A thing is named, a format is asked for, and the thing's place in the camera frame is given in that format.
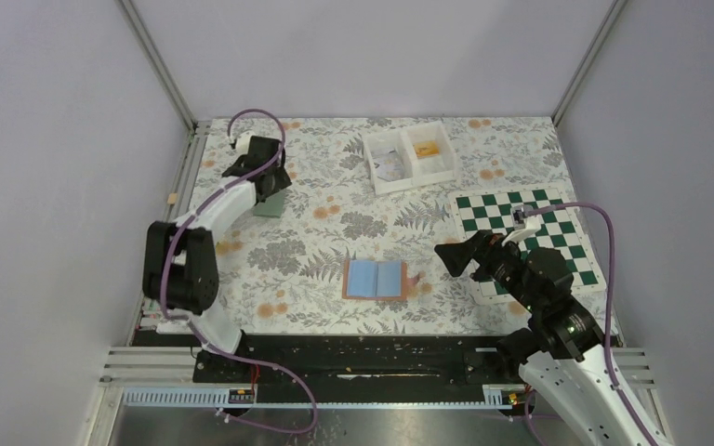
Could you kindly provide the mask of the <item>white VIP credit card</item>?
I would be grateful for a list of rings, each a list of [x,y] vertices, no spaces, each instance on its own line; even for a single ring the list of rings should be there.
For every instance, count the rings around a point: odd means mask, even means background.
[[[394,182],[406,178],[403,160],[397,151],[378,154],[373,164],[377,178],[382,181]]]

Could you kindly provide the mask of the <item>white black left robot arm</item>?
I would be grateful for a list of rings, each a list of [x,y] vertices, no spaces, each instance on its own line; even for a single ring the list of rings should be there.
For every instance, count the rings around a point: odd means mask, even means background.
[[[218,354],[216,370],[238,382],[250,373],[251,358],[238,348],[242,329],[216,303],[217,238],[243,214],[287,189],[291,179],[282,140],[245,133],[234,147],[236,161],[209,197],[173,221],[149,226],[142,292],[159,304],[166,321],[185,324],[205,350]]]

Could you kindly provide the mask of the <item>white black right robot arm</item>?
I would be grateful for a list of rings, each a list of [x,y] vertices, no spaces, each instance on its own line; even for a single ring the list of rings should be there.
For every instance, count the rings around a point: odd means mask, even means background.
[[[586,444],[671,443],[629,388],[606,331],[572,295],[573,275],[558,250],[522,255],[507,237],[480,230],[434,251],[451,276],[475,264],[474,281],[498,283],[529,311],[526,327],[496,345],[501,378],[530,385]]]

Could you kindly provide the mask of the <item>gold credit card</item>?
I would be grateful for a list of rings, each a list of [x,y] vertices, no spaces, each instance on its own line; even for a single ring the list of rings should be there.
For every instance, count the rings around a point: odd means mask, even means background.
[[[440,154],[439,144],[436,140],[415,142],[413,149],[417,159],[429,158]]]

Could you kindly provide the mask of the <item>green white chessboard mat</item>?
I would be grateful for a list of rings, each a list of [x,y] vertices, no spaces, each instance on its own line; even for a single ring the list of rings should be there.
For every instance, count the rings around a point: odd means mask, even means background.
[[[459,190],[448,195],[456,234],[466,241],[480,230],[506,235],[514,230],[512,211],[520,206],[534,209],[571,200],[563,182],[537,183],[489,190]],[[564,257],[573,274],[572,294],[606,290],[606,280],[592,244],[574,208],[546,213],[540,229],[518,242],[522,256],[535,248],[553,248]]]

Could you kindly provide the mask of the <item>floral tablecloth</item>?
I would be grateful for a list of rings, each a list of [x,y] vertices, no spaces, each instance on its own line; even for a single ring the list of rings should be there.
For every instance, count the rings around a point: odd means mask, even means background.
[[[407,118],[225,119],[211,125],[192,192],[198,205],[234,161],[229,134],[286,132],[292,184],[279,217],[246,213],[215,235],[215,309],[250,334],[505,335],[526,324],[513,301],[482,302],[468,277],[454,278],[434,248],[461,238],[453,195],[503,189],[531,199],[544,183],[575,199],[556,129],[548,117],[442,120],[458,156],[457,178],[378,195],[364,137],[410,125]],[[410,285],[402,301],[346,299],[347,258],[401,260]]]

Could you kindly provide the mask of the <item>white two-compartment plastic bin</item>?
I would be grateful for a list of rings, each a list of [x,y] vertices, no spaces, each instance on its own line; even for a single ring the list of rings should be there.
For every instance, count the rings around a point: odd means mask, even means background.
[[[436,140],[440,154],[417,159],[413,144],[419,141]],[[439,183],[454,181],[459,177],[459,160],[443,123],[430,122],[408,125],[362,136],[364,159],[368,165],[370,182],[375,194],[411,190]],[[374,158],[380,153],[397,151],[403,160],[406,178],[386,182],[377,178]]]

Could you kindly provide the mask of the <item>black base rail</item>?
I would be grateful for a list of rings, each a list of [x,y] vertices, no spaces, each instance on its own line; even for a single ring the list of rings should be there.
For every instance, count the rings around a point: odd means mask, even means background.
[[[247,334],[237,355],[179,353],[190,386],[138,387],[125,400],[186,408],[512,408],[523,380],[498,352],[499,336]]]

